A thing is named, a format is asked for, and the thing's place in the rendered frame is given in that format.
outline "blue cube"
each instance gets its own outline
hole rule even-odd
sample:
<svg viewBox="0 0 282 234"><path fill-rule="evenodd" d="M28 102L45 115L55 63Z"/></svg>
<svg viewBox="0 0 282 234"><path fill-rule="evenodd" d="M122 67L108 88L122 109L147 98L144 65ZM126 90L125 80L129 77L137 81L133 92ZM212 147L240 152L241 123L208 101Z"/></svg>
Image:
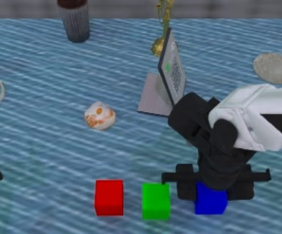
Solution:
<svg viewBox="0 0 282 234"><path fill-rule="evenodd" d="M203 183L196 183L197 198L195 214L222 215L227 207L227 192L207 188Z"/></svg>

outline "round stone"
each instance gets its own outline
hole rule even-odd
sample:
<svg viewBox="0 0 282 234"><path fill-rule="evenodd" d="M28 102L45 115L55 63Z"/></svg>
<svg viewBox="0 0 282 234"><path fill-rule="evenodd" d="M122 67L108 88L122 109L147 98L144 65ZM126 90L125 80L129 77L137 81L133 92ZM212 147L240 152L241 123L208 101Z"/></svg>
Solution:
<svg viewBox="0 0 282 234"><path fill-rule="evenodd" d="M276 53L260 54L253 61L253 69L261 79L282 84L282 55Z"/></svg>

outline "gold candle holder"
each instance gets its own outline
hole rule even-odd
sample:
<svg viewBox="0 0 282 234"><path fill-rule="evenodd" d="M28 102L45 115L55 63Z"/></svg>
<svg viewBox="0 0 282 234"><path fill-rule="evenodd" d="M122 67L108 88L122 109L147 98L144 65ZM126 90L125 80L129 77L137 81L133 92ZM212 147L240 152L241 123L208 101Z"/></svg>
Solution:
<svg viewBox="0 0 282 234"><path fill-rule="evenodd" d="M163 34L160 38L157 38L151 47L151 51L155 56L160 56L162 49L164 47L165 36L169 28L169 22L171 19L171 8L173 5L173 0L159 0L156 4L158 12L158 21L163 25Z"/></svg>

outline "white and orange shell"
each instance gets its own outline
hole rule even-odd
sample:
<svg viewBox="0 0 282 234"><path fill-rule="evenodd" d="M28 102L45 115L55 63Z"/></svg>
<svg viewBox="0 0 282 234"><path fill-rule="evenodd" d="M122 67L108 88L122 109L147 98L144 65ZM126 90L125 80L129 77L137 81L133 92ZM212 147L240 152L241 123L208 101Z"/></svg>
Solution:
<svg viewBox="0 0 282 234"><path fill-rule="evenodd" d="M105 130L115 123L116 113L110 107L98 101L85 111L84 118L90 127Z"/></svg>

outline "blue wooden surface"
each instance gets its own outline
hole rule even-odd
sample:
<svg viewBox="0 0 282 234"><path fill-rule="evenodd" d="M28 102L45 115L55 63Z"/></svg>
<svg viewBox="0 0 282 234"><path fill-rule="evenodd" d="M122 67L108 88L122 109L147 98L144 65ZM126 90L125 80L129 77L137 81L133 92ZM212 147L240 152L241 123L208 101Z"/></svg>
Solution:
<svg viewBox="0 0 282 234"><path fill-rule="evenodd" d="M172 20L188 78L186 92L223 99L242 84L261 83L252 61L282 53L282 20ZM136 112L157 20L92 20L91 38L69 43L60 20L0 19L0 234L282 234L282 150L258 153L255 170L273 180L252 201L231 202L223 216L196 216L176 199L169 222L141 218L141 183L158 182L196 151L166 119ZM95 101L113 107L116 124L87 127ZM97 218L94 181L125 180L125 216Z"/></svg>

